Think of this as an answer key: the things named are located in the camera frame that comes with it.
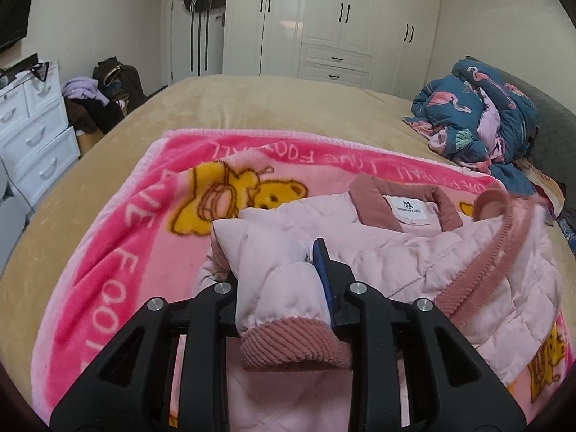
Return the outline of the beige bed cover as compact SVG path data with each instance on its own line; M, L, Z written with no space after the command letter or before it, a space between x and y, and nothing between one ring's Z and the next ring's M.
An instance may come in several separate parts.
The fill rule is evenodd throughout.
M180 129L272 130L344 139L409 153L432 153L403 122L406 100L341 85L286 77L211 76L180 82L132 112L51 191L15 248L1 279L1 362L22 394L32 396L32 351L50 297L96 217L152 143ZM244 205L211 221L235 219ZM559 314L572 359L575 258L561 231L547 226L561 270Z

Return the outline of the blue flamingo print quilt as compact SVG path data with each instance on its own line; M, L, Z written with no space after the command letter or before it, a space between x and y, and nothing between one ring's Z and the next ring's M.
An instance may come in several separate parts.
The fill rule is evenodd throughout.
M528 156L540 133L538 108L496 68L459 60L450 74L425 84L403 122L436 154L495 177L512 194L536 193L514 162Z

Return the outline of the white door with hanging bags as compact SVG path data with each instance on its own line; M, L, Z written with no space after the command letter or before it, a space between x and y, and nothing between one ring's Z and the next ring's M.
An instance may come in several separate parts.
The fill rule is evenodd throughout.
M222 74L225 7L192 13L185 0L169 0L168 10L170 82Z

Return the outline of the pink football cartoon blanket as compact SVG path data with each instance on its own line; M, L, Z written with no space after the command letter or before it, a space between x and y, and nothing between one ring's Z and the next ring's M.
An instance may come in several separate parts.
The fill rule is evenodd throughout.
M100 211L53 290L31 358L33 410L48 419L149 298L192 296L215 210L342 192L359 174L440 187L463 212L492 177L385 146L272 130L180 129L149 146Z

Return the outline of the white wardrobe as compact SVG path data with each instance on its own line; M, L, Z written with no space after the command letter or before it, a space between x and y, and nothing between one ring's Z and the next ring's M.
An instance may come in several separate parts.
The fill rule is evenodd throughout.
M224 72L337 83L414 99L440 0L228 0Z

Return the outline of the light pink quilted jacket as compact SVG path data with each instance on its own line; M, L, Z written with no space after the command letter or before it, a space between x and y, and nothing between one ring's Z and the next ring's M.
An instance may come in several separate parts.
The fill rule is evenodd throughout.
M238 280L229 343L235 431L342 431L351 347L335 336L314 240L354 278L400 302L436 303L533 418L573 359L545 207L499 188L461 213L438 187L360 175L341 194L215 220L203 285Z

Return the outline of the white plastic drawer unit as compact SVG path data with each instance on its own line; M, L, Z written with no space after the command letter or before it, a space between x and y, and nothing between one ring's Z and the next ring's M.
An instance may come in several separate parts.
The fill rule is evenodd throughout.
M1 163L32 209L80 158L60 91L59 65L44 66L41 77L21 72L1 90Z

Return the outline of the dark grey headboard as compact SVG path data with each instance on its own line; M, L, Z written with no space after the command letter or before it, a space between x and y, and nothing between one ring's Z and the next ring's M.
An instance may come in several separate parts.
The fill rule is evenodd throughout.
M503 83L509 83L528 96L536 106L538 135L527 154L527 159L541 172L565 187L565 203L562 215L575 221L575 113L552 96L527 81L490 66L479 59L466 56L452 69L476 66L480 71L496 75Z

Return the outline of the dark bag clothes pile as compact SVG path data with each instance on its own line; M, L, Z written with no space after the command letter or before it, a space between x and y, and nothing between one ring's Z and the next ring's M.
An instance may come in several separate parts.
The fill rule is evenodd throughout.
M70 126L87 135L106 135L147 101L137 69L117 57L98 62L91 77L64 82L62 95Z

